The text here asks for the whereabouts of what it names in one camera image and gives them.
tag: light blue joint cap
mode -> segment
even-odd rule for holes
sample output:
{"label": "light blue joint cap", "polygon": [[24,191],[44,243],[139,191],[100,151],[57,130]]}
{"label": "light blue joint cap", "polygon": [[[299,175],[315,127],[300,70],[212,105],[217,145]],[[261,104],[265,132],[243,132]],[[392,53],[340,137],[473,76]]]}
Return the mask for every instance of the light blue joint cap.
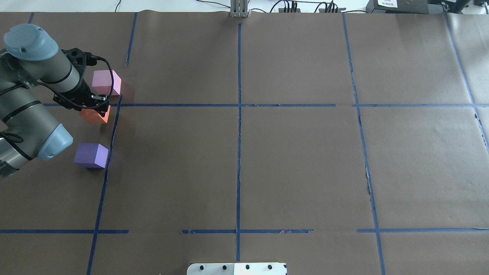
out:
{"label": "light blue joint cap", "polygon": [[48,161],[73,144],[73,137],[60,123],[47,138],[39,151],[38,158]]}
{"label": "light blue joint cap", "polygon": [[59,50],[58,44],[41,27],[20,24],[3,36],[7,51],[26,61],[42,61],[53,57]]}

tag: table surface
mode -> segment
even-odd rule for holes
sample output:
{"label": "table surface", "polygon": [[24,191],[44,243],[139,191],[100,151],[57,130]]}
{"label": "table surface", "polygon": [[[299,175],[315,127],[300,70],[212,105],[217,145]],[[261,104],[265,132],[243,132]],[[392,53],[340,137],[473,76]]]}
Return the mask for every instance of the table surface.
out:
{"label": "table surface", "polygon": [[[0,18],[123,80],[107,125],[33,90],[74,144],[0,183],[2,274],[487,274],[489,17]],[[80,142],[107,169],[74,164]]]}

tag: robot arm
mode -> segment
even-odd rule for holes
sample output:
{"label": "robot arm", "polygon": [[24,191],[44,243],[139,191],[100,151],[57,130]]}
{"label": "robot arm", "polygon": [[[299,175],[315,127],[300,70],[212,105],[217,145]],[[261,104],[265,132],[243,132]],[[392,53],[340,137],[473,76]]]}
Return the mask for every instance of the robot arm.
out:
{"label": "robot arm", "polygon": [[0,179],[35,157],[50,160],[73,143],[71,135],[31,93],[31,88],[46,86],[55,92],[53,100],[65,108],[95,109],[101,116],[105,116],[110,97],[93,94],[83,79],[85,66],[96,65],[97,60],[107,62],[105,59],[77,48],[62,51],[33,24],[13,27],[3,41],[0,119],[8,129],[0,133]]}

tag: white label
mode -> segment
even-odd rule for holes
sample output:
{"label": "white label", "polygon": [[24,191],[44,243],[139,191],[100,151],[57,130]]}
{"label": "white label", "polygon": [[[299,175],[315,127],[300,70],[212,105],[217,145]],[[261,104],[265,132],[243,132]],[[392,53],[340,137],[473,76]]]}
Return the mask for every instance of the white label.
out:
{"label": "white label", "polygon": [[377,3],[384,7],[397,8],[397,0],[377,0]]}

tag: pink cube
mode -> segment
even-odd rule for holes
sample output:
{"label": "pink cube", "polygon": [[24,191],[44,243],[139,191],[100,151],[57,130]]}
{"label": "pink cube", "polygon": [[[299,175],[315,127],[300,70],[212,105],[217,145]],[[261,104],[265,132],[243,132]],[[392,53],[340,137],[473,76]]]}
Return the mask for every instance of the pink cube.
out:
{"label": "pink cube", "polygon": [[109,150],[98,143],[79,143],[74,162],[85,168],[105,168]]}
{"label": "pink cube", "polygon": [[[120,95],[121,94],[121,78],[112,70],[114,75],[114,91],[112,95]],[[96,70],[93,72],[93,80],[92,87],[99,94],[109,94],[111,92],[111,73],[108,69],[105,70]]]}

